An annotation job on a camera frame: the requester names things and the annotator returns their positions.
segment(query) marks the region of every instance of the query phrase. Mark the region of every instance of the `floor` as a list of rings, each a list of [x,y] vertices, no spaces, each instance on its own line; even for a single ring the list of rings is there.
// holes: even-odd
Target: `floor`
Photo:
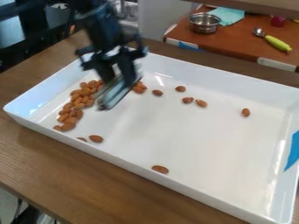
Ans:
[[[23,203],[21,212],[27,208]],[[10,224],[17,210],[17,197],[0,188],[0,223]]]
[[[21,213],[28,207],[23,202]],[[0,224],[11,224],[15,212],[17,210],[17,197],[4,189],[0,188]],[[42,214],[38,218],[38,224],[53,224],[54,219],[46,214]]]

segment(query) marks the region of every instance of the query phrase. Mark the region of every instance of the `almond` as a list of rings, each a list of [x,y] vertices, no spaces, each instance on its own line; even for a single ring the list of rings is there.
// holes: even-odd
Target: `almond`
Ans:
[[[96,80],[91,80],[91,81],[88,82],[88,86],[90,88],[95,88],[95,87],[99,86],[99,83]]]
[[[76,90],[72,91],[70,95],[79,94],[80,92],[81,92],[80,89],[76,89]]]
[[[78,119],[76,117],[68,117],[67,119],[65,119],[64,123],[76,123],[78,122]]]
[[[163,92],[158,89],[153,90],[152,93],[153,93],[153,95],[157,95],[157,96],[163,95]]]
[[[83,82],[80,83],[80,87],[81,88],[87,88],[88,85],[87,85],[87,83],[85,81],[83,81]]]
[[[71,109],[62,109],[62,110],[60,110],[59,115],[62,116],[66,113],[69,113],[70,111],[71,111]]]
[[[137,84],[136,84],[136,87],[137,88],[141,88],[141,89],[143,89],[143,90],[147,90],[148,88],[146,87],[146,86],[144,86],[141,82],[138,82]]]
[[[90,89],[88,88],[88,90],[87,89],[83,89],[81,92],[80,92],[80,95],[81,96],[89,96],[90,95]]]
[[[77,110],[73,109],[70,111],[70,114],[68,117],[73,117],[73,116],[76,116],[76,113],[77,113]]]
[[[86,103],[87,108],[93,107],[93,105],[94,105],[94,100],[88,100]]]
[[[72,103],[72,102],[68,102],[65,106],[63,106],[63,109],[64,109],[64,110],[68,110],[68,109],[70,109],[72,106],[73,106],[73,103]]]
[[[103,80],[98,80],[98,83],[99,83],[99,86],[104,84]]]
[[[60,127],[59,125],[54,126],[53,129],[54,129],[54,130],[57,130],[57,131],[61,131],[61,130],[62,130],[61,127]]]
[[[96,92],[98,92],[98,88],[97,87],[93,87],[92,89],[90,89],[90,93],[91,94],[94,94]]]
[[[74,95],[72,95],[71,102],[74,102],[74,101],[77,100],[79,97],[80,97],[80,94],[74,94]]]
[[[77,99],[73,102],[73,105],[74,105],[74,106],[77,106],[79,103],[81,103],[82,99],[83,99],[82,97],[77,98]]]
[[[76,118],[79,120],[79,119],[81,119],[82,118],[82,116],[83,116],[83,111],[82,110],[77,110],[77,113],[76,113]]]
[[[83,142],[87,142],[87,140],[84,138],[84,137],[76,137],[77,139],[79,139],[79,140],[81,140],[81,141],[83,141]]]
[[[74,127],[76,127],[75,123],[73,123],[73,122],[65,122],[64,125],[61,126],[61,129],[63,131],[68,131],[68,130],[74,129]]]
[[[184,91],[186,91],[186,87],[178,86],[178,87],[176,87],[176,90],[180,93],[183,93]]]
[[[205,108],[207,106],[206,101],[196,100],[195,102],[199,105],[199,107]]]
[[[66,113],[66,114],[64,114],[64,115],[61,115],[61,116],[57,119],[57,121],[60,122],[60,123],[62,123],[65,119],[67,119],[68,116],[69,116],[68,113]]]
[[[85,103],[82,103],[82,102],[76,106],[73,106],[74,109],[83,109],[84,107],[85,107]]]
[[[100,144],[104,140],[101,136],[96,135],[90,136],[89,139],[98,144]]]
[[[194,101],[193,97],[185,97],[182,99],[183,103],[189,104],[192,103]]]
[[[170,172],[166,167],[163,167],[161,165],[154,165],[153,167],[151,167],[151,169],[155,172],[161,172],[162,174],[167,174]]]
[[[250,110],[248,108],[244,108],[242,110],[242,115],[243,116],[250,116]]]
[[[86,103],[88,100],[89,100],[89,97],[88,97],[88,96],[84,96],[84,97],[82,98],[82,101],[81,101],[81,102]]]
[[[144,93],[144,90],[141,89],[140,87],[133,87],[133,91],[139,95]]]

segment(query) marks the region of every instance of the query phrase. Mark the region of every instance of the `white wall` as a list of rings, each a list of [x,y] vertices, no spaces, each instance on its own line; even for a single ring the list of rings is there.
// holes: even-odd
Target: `white wall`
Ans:
[[[160,41],[165,30],[194,6],[181,0],[138,0],[138,4],[140,33],[144,38]]]

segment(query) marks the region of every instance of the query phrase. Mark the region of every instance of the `blue cloth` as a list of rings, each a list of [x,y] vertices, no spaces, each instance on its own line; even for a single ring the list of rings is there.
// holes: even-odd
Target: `blue cloth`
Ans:
[[[178,46],[183,48],[183,49],[190,49],[190,50],[194,50],[194,51],[197,51],[197,52],[204,52],[205,51],[205,50],[202,50],[202,49],[198,49],[198,48],[186,45],[182,41],[178,41]]]
[[[292,136],[292,144],[288,157],[288,161],[284,171],[286,171],[289,167],[295,164],[295,162],[299,159],[299,130]]]
[[[218,7],[216,10],[211,10],[208,13],[221,18],[220,24],[224,26],[237,23],[245,16],[245,12],[243,10],[233,10],[223,7]]]

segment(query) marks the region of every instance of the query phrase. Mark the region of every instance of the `spoon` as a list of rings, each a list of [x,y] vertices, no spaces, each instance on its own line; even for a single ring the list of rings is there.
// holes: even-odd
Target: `spoon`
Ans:
[[[264,38],[272,46],[276,47],[277,49],[279,49],[283,52],[292,51],[292,48],[289,45],[282,42],[278,38],[274,38],[272,36],[266,35],[265,32],[261,28],[254,28],[253,32],[256,36]]]

